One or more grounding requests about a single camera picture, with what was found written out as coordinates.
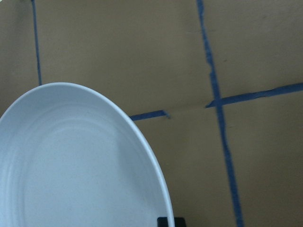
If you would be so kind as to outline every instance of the white plate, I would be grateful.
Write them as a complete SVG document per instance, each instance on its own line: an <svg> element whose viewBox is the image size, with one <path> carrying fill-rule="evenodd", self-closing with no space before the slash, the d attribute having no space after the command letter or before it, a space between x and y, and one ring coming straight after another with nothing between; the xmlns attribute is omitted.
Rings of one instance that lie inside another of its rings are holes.
<svg viewBox="0 0 303 227"><path fill-rule="evenodd" d="M1 117L1 227L156 227L157 217L174 226L159 164L98 92L46 84Z"/></svg>

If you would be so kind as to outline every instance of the white bowl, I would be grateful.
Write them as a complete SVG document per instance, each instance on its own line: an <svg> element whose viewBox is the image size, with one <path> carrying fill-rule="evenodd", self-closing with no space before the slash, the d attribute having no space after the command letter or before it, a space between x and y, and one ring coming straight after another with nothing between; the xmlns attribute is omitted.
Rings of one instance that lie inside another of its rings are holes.
<svg viewBox="0 0 303 227"><path fill-rule="evenodd" d="M156 227L157 217L174 226L156 157L98 92L46 84L1 117L1 227Z"/></svg>

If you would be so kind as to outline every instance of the blue tape strip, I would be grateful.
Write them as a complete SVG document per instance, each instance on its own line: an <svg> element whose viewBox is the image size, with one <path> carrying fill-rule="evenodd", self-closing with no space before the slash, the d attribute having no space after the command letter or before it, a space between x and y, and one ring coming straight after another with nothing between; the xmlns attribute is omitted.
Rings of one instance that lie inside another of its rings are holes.
<svg viewBox="0 0 303 227"><path fill-rule="evenodd" d="M223 112L223 107L222 107L222 103L221 103L220 90L219 90L219 85L218 85L218 81L217 81L217 75L215 72L213 55L212 55L211 47L210 47L210 44L209 44L209 41L207 38L206 28L204 25L204 6L203 6L202 0L197 0L197 7L198 7L198 13L199 13L199 18L200 18L200 23L201 23L206 60L209 64L209 66L211 67L211 72L210 72L209 76L210 76L213 94L214 94L214 103L216 105L216 112L217 112L217 118L218 118L218 122L219 122L220 135L221 135L221 140L222 140L222 145L223 145L223 150L224 150L225 164L226 164L226 169L227 169L227 174L228 174L228 179L229 179L229 187L230 187L231 194L232 194L233 210L234 210L234 214L236 217L237 227L243 227L244 221L242 218L242 211L241 211L240 199L239 199L239 195L238 195L238 188L237 188L235 173L234 173L233 164L232 164L232 155L231 155L231 152L230 152L230 150L228 148L228 144L227 144L225 119L224 119L224 112Z"/></svg>
<svg viewBox="0 0 303 227"><path fill-rule="evenodd" d="M38 44L36 4L35 4L35 0L31 0L31 1L32 1L33 17L34 17L34 32L35 32L35 46L36 46L36 57L37 57L38 81L39 81L39 86L40 86L40 85L42 85L42 77L41 77L41 69L40 69L40 55L39 55L39 44Z"/></svg>
<svg viewBox="0 0 303 227"><path fill-rule="evenodd" d="M133 116L130 116L130 118L133 121L139 121L139 120L144 120L144 119L153 118L153 117L161 117L161 116L167 116L168 118L170 118L170 115L164 110L157 110L157 111L153 111L153 112L149 112L149 113L133 115Z"/></svg>
<svg viewBox="0 0 303 227"><path fill-rule="evenodd" d="M222 105L227 105L227 104L231 104L231 103L249 101L249 100L256 99L256 98L278 96L278 95L288 94L288 93L298 92L298 91L303 91L303 83L292 84L292 85L287 85L287 86L283 86L283 87L277 87L275 89L267 90L267 91L259 91L259 92L246 93L246 94L242 94L242 95L226 97L226 98L221 99L221 103L222 103ZM209 103L206 106L206 108L214 107L214 106L216 106L215 101L212 101L211 103Z"/></svg>

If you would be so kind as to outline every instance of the blue tape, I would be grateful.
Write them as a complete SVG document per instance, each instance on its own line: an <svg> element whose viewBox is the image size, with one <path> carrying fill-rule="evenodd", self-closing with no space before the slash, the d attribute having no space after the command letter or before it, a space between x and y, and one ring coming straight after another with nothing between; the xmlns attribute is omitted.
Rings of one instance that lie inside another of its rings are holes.
<svg viewBox="0 0 303 227"><path fill-rule="evenodd" d="M39 55L39 43L38 43L36 4L35 4L35 0L31 0L31 1L32 1L33 18L34 18L34 32L35 32L35 47L36 47L36 58L37 58L38 81L39 81L39 86L40 86L40 85L42 85L42 77L41 77L41 69L40 69L40 55Z"/></svg>
<svg viewBox="0 0 303 227"><path fill-rule="evenodd" d="M133 121L139 121L139 120L144 120L144 119L153 118L153 117L161 117L161 116L167 116L168 118L170 118L170 115L164 110L157 110L157 111L148 112L148 113L144 113L144 114L142 113L142 114L138 114L138 115L133 115L133 116L130 116L130 118Z"/></svg>
<svg viewBox="0 0 303 227"><path fill-rule="evenodd" d="M287 86L283 86L283 87L277 87L275 89L267 90L267 91L246 93L246 94L242 94L242 95L222 98L221 104L227 105L227 104L232 104L232 103L239 103L239 102L253 100L256 98L278 96L278 95L288 94L288 93L298 92L298 91L303 91L303 83L292 84L292 85L287 85ZM216 106L215 101L212 101L211 103L209 103L206 106L206 108L214 107L214 106Z"/></svg>
<svg viewBox="0 0 303 227"><path fill-rule="evenodd" d="M206 60L209 64L209 66L211 67L211 72L210 72L209 76L210 76L213 94L214 94L214 103L216 106L217 118L218 118L218 122L219 122L220 135L221 135L221 140L222 140L222 145L223 145L223 150L224 150L225 164L226 164L228 180L229 180L229 187L230 187L231 194L232 194L233 210L234 210L234 214L236 217L237 227L243 227L244 221L242 218L241 204L240 204L238 188L237 188L235 173L234 173L233 164L232 164L232 155L231 155L231 152L230 152L228 144L227 144L225 119L224 119L224 112L223 112L223 107L222 107L222 103L221 103L220 90L219 90L219 85L218 85L218 81L217 81L217 75L216 75L216 71L215 71L212 50L211 50L211 47L210 47L210 44L209 44L209 41L207 38L206 28L204 25L204 6L203 6L202 0L197 0L197 7L198 7L199 19L200 19L200 23L201 23Z"/></svg>

